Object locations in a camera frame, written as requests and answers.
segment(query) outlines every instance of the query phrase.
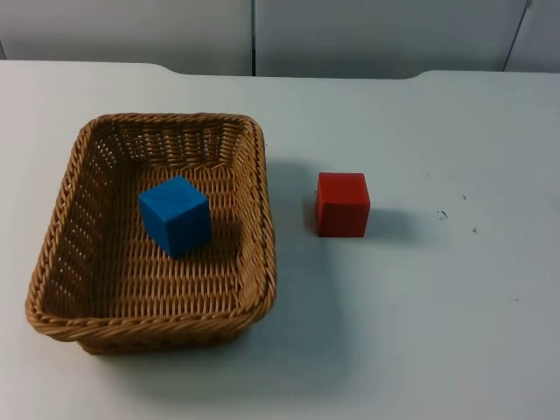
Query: red block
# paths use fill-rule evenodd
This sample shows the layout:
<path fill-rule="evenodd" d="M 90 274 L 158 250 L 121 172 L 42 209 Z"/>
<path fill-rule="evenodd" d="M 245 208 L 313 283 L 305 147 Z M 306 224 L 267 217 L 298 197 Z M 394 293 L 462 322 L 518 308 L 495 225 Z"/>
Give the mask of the red block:
<path fill-rule="evenodd" d="M 363 173 L 318 175 L 315 216 L 319 236 L 363 237 L 369 216 L 369 194 Z"/>

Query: wicker basket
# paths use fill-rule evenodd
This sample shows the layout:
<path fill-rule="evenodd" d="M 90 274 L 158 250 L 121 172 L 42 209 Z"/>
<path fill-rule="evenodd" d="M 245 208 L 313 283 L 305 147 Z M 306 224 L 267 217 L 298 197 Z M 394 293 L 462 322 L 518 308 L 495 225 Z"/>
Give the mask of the wicker basket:
<path fill-rule="evenodd" d="M 213 237 L 179 260 L 144 232 L 137 195 L 183 175 Z M 117 354 L 231 340 L 274 303 L 263 133 L 242 115 L 101 116 L 78 135 L 31 278 L 40 333 Z"/>

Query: toy block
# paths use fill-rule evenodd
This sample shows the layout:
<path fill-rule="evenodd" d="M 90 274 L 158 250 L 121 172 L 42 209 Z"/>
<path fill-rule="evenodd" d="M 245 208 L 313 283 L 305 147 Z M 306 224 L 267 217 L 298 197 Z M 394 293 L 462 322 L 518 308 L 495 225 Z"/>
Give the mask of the toy block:
<path fill-rule="evenodd" d="M 318 175 L 315 217 L 319 236 L 363 237 L 368 216 L 368 186 L 362 173 Z"/>
<path fill-rule="evenodd" d="M 183 177 L 143 192 L 138 203 L 148 236 L 173 258 L 212 236 L 208 200 Z"/>

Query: table surface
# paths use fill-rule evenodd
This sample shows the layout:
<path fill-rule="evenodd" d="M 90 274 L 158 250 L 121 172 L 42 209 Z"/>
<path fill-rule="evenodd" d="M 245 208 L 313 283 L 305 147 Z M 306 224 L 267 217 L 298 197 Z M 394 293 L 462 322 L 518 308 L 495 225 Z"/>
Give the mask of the table surface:
<path fill-rule="evenodd" d="M 35 333 L 27 285 L 79 128 L 199 111 L 264 131 L 271 313 L 230 346 L 177 353 L 94 357 Z M 558 419 L 559 116 L 551 74 L 259 79 L 0 61 L 3 416 Z M 367 237 L 310 230 L 320 171 L 365 173 Z"/>

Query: blue block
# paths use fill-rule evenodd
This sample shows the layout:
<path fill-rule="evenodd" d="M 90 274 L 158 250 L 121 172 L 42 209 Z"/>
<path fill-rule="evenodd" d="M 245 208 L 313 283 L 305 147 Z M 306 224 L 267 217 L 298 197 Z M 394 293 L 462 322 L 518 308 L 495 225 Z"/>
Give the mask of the blue block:
<path fill-rule="evenodd" d="M 183 177 L 143 192 L 138 203 L 148 236 L 173 258 L 212 236 L 208 199 Z"/>

